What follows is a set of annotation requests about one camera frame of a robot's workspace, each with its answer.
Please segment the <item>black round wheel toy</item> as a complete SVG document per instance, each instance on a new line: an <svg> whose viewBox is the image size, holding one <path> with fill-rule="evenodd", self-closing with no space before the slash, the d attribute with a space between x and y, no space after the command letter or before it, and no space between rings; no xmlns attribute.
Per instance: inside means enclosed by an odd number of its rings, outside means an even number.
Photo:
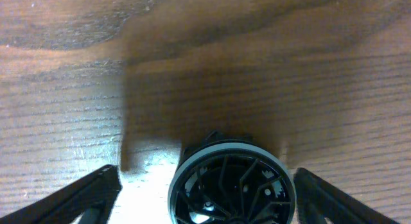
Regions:
<svg viewBox="0 0 411 224"><path fill-rule="evenodd" d="M286 166L249 135L213 131L183 147L168 191L173 224L290 224L295 208Z"/></svg>

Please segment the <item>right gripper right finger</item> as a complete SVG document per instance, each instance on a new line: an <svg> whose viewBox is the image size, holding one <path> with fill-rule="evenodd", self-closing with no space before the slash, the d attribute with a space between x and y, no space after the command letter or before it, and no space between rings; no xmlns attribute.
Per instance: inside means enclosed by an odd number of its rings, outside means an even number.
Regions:
<svg viewBox="0 0 411 224"><path fill-rule="evenodd" d="M354 199L337 187L304 168L293 181L297 195L298 221L303 224L399 224Z"/></svg>

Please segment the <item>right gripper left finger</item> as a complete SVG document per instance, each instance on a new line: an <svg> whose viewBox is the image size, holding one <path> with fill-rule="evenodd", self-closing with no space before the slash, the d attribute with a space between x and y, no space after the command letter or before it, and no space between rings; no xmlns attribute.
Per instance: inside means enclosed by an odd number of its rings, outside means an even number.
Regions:
<svg viewBox="0 0 411 224"><path fill-rule="evenodd" d="M1 223L106 223L122 185L118 167L107 164L27 207Z"/></svg>

